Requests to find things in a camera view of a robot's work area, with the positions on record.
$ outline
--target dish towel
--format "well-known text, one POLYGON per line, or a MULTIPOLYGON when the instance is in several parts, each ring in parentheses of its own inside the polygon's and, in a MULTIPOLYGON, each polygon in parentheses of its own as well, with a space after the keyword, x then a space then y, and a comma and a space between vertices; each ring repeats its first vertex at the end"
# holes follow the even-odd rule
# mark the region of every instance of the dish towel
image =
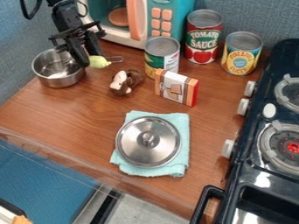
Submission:
POLYGON ((183 177, 185 170, 189 167, 189 116, 182 113, 163 115, 132 110, 131 112, 127 113, 125 122, 127 123, 142 116, 156 116, 172 123, 182 137, 180 152, 171 162, 157 168, 141 168, 133 166, 132 164, 128 164, 117 150, 113 152, 110 163, 118 165, 120 170, 128 175, 142 176, 147 178, 165 175, 183 177))

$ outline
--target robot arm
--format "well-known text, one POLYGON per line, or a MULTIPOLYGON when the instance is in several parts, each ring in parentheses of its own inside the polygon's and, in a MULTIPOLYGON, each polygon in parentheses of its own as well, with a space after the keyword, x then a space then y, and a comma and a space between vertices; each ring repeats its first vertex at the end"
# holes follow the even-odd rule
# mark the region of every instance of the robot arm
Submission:
MULTIPOLYGON (((90 55, 101 55, 101 48, 98 39, 106 35, 101 29, 100 22, 83 24, 81 19, 85 15, 79 14, 76 3, 78 0, 46 0, 49 7, 52 7, 52 20, 55 23, 59 33, 52 35, 49 39, 55 46, 58 53, 68 51, 73 58, 82 67, 89 66, 89 58, 86 51, 90 55), (96 25, 99 29, 94 33, 88 29, 96 25), (57 39, 63 39, 64 44, 59 45, 57 39)), ((38 12, 42 0, 37 0, 36 6, 31 13, 28 13, 24 0, 20 0, 24 17, 32 19, 38 12)))

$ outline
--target wooden countertop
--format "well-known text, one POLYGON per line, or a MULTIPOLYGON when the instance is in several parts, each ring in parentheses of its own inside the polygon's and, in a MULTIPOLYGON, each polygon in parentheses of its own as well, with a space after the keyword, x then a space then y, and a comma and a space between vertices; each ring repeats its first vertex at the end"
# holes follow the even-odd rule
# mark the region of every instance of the wooden countertop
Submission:
POLYGON ((182 55, 179 73, 200 81, 198 103, 190 108, 155 95, 149 78, 130 96, 114 96, 108 89, 112 76, 131 67, 144 71, 143 51, 107 41, 101 46, 106 56, 121 55, 124 62, 101 70, 88 68, 87 76, 68 88, 44 87, 33 79, 1 107, 0 126, 98 165, 105 175, 89 175, 191 218, 204 186, 225 186, 228 161, 220 155, 222 145, 234 139, 242 125, 236 109, 247 81, 260 76, 265 57, 254 73, 237 77, 222 70, 219 58, 196 65, 182 55), (189 114, 190 168, 183 178, 129 177, 109 163, 115 134, 131 110, 189 114))

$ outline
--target stove burner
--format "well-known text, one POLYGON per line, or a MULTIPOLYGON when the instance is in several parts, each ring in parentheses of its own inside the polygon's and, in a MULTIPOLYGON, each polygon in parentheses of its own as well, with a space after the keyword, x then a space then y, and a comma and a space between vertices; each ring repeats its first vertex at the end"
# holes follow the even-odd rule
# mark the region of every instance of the stove burner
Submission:
POLYGON ((284 75, 275 87, 275 97, 278 103, 299 114, 299 78, 284 75))
POLYGON ((299 83, 286 86, 282 92, 289 98, 291 103, 299 107, 299 83))
POLYGON ((295 154, 299 154, 299 143, 288 143, 288 150, 295 154))
POLYGON ((259 149, 277 169, 299 175, 299 126, 273 121, 259 135, 259 149))

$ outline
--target lid handle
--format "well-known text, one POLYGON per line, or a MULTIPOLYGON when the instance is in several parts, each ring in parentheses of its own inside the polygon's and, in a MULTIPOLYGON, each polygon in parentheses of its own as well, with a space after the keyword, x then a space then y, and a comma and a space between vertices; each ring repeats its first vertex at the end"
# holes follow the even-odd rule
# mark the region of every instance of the lid handle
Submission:
POLYGON ((154 143, 155 136, 150 132, 145 132, 143 134, 143 145, 145 147, 150 147, 154 143))

